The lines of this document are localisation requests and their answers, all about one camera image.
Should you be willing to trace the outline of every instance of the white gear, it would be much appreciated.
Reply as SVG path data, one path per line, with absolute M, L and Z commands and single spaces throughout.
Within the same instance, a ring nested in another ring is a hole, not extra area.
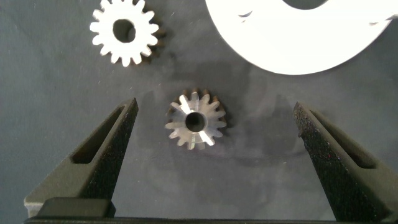
M 143 13 L 145 1 L 140 0 L 133 5 L 132 0 L 112 0 L 112 4 L 108 0 L 101 1 L 103 11 L 94 10 L 93 17 L 98 22 L 90 24 L 90 30 L 97 32 L 94 37 L 93 44 L 103 44 L 101 55 L 111 52 L 111 62 L 116 63 L 122 58 L 123 66 L 128 66 L 133 59 L 135 64 L 142 61 L 141 54 L 148 57 L 152 51 L 148 45 L 155 45 L 157 38 L 152 34 L 159 30 L 157 24 L 150 24 L 149 21 L 155 13 L 149 11 Z M 113 32 L 114 23 L 119 20 L 129 21 L 136 31 L 135 38 L 131 42 L 121 42 Z
M 182 146 L 187 142 L 189 150 L 196 144 L 199 149 L 204 149 L 205 143 L 209 146 L 215 144 L 213 137 L 222 137 L 223 134 L 218 128 L 225 127 L 226 123 L 219 119 L 225 115 L 225 111 L 216 111 L 220 105 L 219 101 L 209 104 L 209 99 L 209 94 L 199 99 L 198 93 L 194 91 L 191 94 L 191 100 L 182 95 L 180 96 L 181 105 L 171 103 L 175 111 L 172 113 L 172 122 L 166 124 L 165 128 L 174 129 L 169 138 L 179 137 L 177 145 Z M 191 125 L 196 125 L 198 129 L 191 128 Z

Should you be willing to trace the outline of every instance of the dark gray background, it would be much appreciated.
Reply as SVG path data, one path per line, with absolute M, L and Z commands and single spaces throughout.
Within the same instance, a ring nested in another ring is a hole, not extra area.
M 398 171 L 397 22 L 342 65 L 287 76 L 233 52 L 204 1 L 148 0 L 165 47 L 151 64 L 124 68 L 91 43 L 99 3 L 0 1 L 1 223 L 23 221 L 23 198 L 132 97 L 140 111 L 113 197 L 117 216 L 333 220 L 297 137 L 298 100 Z M 230 118 L 204 151 L 177 147 L 164 129 L 169 103 L 193 87 L 218 95 Z

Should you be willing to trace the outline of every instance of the gear center hole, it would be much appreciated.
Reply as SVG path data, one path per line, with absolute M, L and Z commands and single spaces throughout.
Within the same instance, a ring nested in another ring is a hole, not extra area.
M 206 120 L 201 113 L 193 112 L 185 118 L 185 125 L 192 132 L 199 132 L 205 128 Z
M 122 43 L 130 43 L 136 38 L 136 28 L 127 19 L 119 19 L 113 24 L 113 34 Z
M 302 10 L 316 9 L 328 0 L 283 0 L 286 4 Z

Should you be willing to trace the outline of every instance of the small metal gear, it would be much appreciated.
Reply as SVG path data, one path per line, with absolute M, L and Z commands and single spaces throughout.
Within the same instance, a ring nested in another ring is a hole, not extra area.
M 190 100 L 186 95 L 181 95 L 180 104 L 177 102 L 170 104 L 172 120 L 165 125 L 165 128 L 174 129 L 169 138 L 179 137 L 178 146 L 187 142 L 188 149 L 193 149 L 195 145 L 199 149 L 204 149 L 205 143 L 209 146 L 215 144 L 213 137 L 219 138 L 223 135 L 218 128 L 226 126 L 226 122 L 222 119 L 225 111 L 215 97 L 209 104 L 210 95 L 207 91 L 204 93 L 199 99 L 198 92 L 194 91 Z
M 136 5 L 133 5 L 132 0 L 112 0 L 112 4 L 102 0 L 103 11 L 94 10 L 93 17 L 98 22 L 92 22 L 90 30 L 98 35 L 94 37 L 93 44 L 103 44 L 101 55 L 111 52 L 112 63 L 122 58 L 122 64 L 126 67 L 131 59 L 135 64 L 141 63 L 141 54 L 146 57 L 151 55 L 148 45 L 157 43 L 157 38 L 152 34 L 159 30 L 159 26 L 149 23 L 155 13 L 143 13 L 144 4 L 143 0 Z M 134 35 L 131 30 L 135 31 L 135 36 L 129 40 L 128 35 Z

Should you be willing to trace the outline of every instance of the metal gear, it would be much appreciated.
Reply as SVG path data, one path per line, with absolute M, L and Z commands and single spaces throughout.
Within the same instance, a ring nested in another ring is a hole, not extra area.
M 128 66 L 133 59 L 135 64 L 142 61 L 141 54 L 148 57 L 152 51 L 148 45 L 155 45 L 157 38 L 152 34 L 159 30 L 157 24 L 151 24 L 149 21 L 155 13 L 148 11 L 143 13 L 145 1 L 140 0 L 133 5 L 132 0 L 112 0 L 112 4 L 108 0 L 101 1 L 103 11 L 94 10 L 93 17 L 98 22 L 90 24 L 90 30 L 97 32 L 94 37 L 93 44 L 103 44 L 101 55 L 111 52 L 111 62 L 116 63 L 122 58 L 123 66 Z M 127 38 L 129 31 L 134 29 L 135 37 L 133 40 L 121 40 L 117 37 L 115 29 L 123 29 L 116 27 L 121 24 L 126 26 L 128 30 L 122 30 L 123 35 Z
M 191 150 L 198 146 L 199 149 L 205 148 L 205 143 L 209 146 L 215 144 L 213 137 L 222 137 L 218 128 L 226 126 L 226 122 L 220 120 L 225 115 L 225 111 L 217 110 L 220 102 L 216 99 L 209 104 L 210 95 L 207 93 L 199 99 L 197 91 L 191 94 L 188 100 L 186 95 L 181 95 L 180 104 L 173 102 L 171 107 L 172 121 L 165 125 L 167 129 L 174 129 L 169 136 L 170 139 L 179 137 L 177 145 L 182 146 L 188 143 Z

